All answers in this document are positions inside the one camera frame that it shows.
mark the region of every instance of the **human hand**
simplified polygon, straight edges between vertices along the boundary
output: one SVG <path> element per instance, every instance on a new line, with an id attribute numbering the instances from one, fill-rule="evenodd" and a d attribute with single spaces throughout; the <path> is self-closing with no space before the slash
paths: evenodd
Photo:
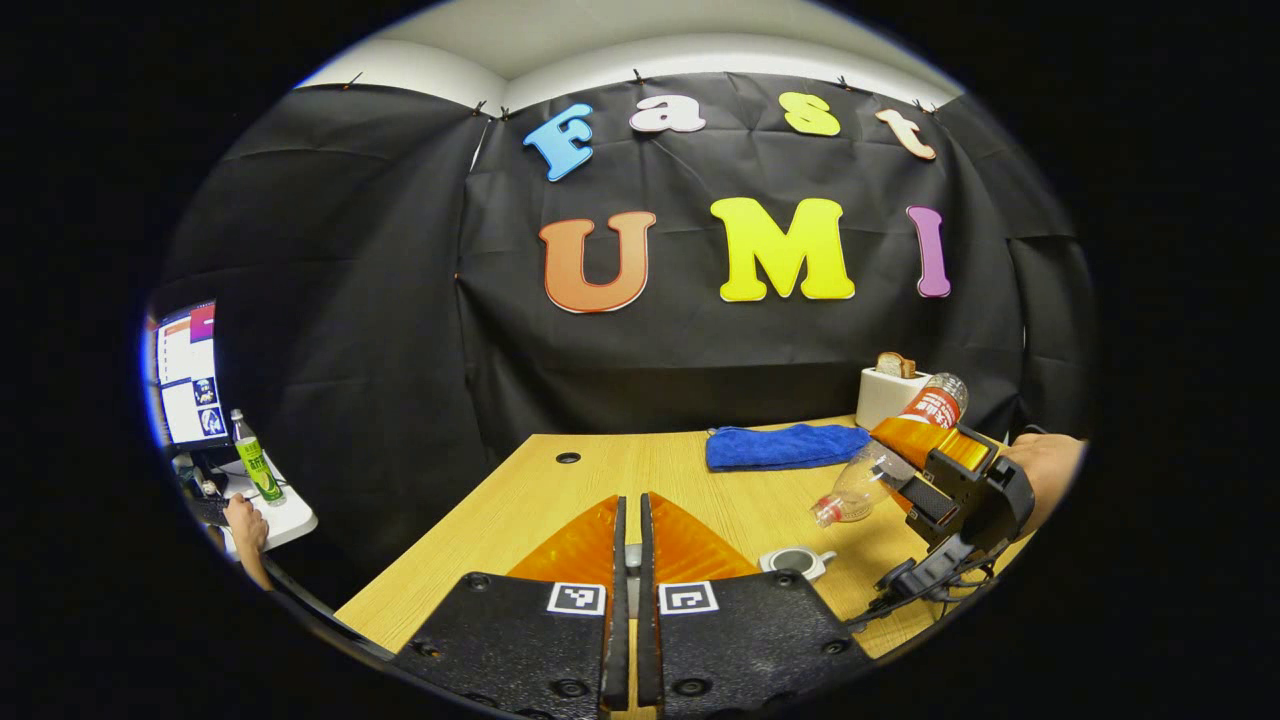
<path id="1" fill-rule="evenodd" d="M 1027 471 L 1027 482 L 1036 493 L 1036 506 L 1019 538 L 1039 528 L 1066 495 L 1084 448 L 1085 442 L 1071 436 L 1024 433 L 1001 454 Z"/>
<path id="2" fill-rule="evenodd" d="M 244 500 L 244 496 L 236 493 L 230 498 L 230 503 L 223 510 L 223 515 L 227 516 L 227 524 L 232 529 L 232 539 L 236 541 L 236 548 L 243 555 L 246 551 L 255 552 L 262 550 L 266 544 L 266 536 L 270 532 L 270 527 L 266 519 L 262 518 L 262 511 L 253 507 L 250 501 Z"/>

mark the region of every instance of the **yellow letter m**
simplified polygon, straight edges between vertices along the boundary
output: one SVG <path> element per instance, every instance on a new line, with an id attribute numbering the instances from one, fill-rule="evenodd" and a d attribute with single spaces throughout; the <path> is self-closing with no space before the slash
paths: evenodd
<path id="1" fill-rule="evenodd" d="M 831 200 L 808 197 L 796 205 L 786 233 L 750 197 L 726 197 L 712 204 L 712 215 L 724 222 L 728 238 L 728 282 L 721 286 L 727 302 L 764 299 L 768 288 L 755 274 L 755 260 L 782 297 L 790 297 L 800 277 L 808 273 L 800 292 L 810 300 L 845 300 L 854 296 L 854 282 L 845 274 L 836 220 L 844 210 Z"/>

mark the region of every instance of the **monitor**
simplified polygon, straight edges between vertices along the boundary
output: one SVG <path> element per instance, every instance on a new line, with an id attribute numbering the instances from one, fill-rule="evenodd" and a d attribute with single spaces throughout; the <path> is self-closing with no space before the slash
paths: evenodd
<path id="1" fill-rule="evenodd" d="M 229 410 L 214 372 L 212 300 L 170 313 L 155 328 L 155 383 L 173 446 L 230 445 Z"/>

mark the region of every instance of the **green drink bottle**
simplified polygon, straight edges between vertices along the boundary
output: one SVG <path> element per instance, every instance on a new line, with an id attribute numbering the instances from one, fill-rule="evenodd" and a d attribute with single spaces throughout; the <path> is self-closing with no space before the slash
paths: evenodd
<path id="1" fill-rule="evenodd" d="M 262 446 L 257 442 L 257 434 L 250 429 L 248 423 L 244 421 L 244 414 L 239 409 L 232 410 L 232 423 L 234 424 L 232 437 L 236 439 L 236 452 L 244 462 L 244 470 L 250 479 L 262 493 L 262 500 L 273 507 L 284 505 L 288 498 L 284 497 L 284 491 L 275 482 L 275 475 L 271 474 L 271 468 L 266 464 L 266 457 L 262 456 Z"/>

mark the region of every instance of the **table surface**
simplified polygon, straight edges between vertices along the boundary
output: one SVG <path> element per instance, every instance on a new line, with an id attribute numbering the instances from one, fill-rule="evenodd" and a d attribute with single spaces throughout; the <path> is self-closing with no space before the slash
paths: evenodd
<path id="1" fill-rule="evenodd" d="M 262 452 L 262 456 L 266 457 L 266 465 L 275 474 L 275 478 L 288 483 L 284 475 L 280 474 L 279 468 L 275 466 L 275 462 L 271 461 L 271 457 L 266 452 Z M 287 500 L 283 505 L 271 507 L 259 496 L 257 486 L 253 484 L 253 480 L 244 475 L 244 464 L 242 461 L 236 460 L 220 468 L 227 473 L 227 489 L 223 491 L 223 497 L 232 497 L 237 492 L 242 493 L 248 498 L 255 510 L 262 511 L 262 519 L 266 520 L 268 529 L 266 544 L 262 546 L 264 552 L 273 547 L 280 547 L 289 541 L 298 539 L 316 529 L 316 525 L 320 524 L 315 511 L 293 489 L 292 484 L 280 486 Z M 236 550 L 236 541 L 232 539 L 230 528 L 219 527 L 219 529 L 223 532 L 223 539 L 227 541 L 227 556 L 239 562 L 239 552 Z"/>
<path id="2" fill-rule="evenodd" d="M 855 427 L 852 415 L 808 423 Z M 628 543 L 640 542 L 640 495 L 657 492 L 691 512 L 753 565 L 760 555 L 781 547 L 808 546 L 819 555 L 836 551 L 814 588 L 838 618 L 865 611 L 877 594 L 873 584 L 884 573 L 908 557 L 923 560 L 928 552 L 927 543 L 906 527 L 905 512 L 888 500 L 861 521 L 827 529 L 814 523 L 809 507 L 831 491 L 844 465 L 712 473 L 705 456 L 708 437 L 707 430 L 532 436 L 337 616 L 397 652 L 460 577 L 470 571 L 507 574 L 564 523 L 612 495 L 628 498 Z M 557 462 L 562 452 L 577 452 L 581 460 Z M 1025 542 L 1000 557 L 997 571 Z M 872 621 L 854 638 L 872 657 L 879 657 L 931 625 L 940 611 L 941 605 L 916 601 Z M 631 625 L 634 637 L 635 620 Z M 634 651 L 632 642 L 632 676 Z M 614 715 L 652 717 L 654 710 Z"/>

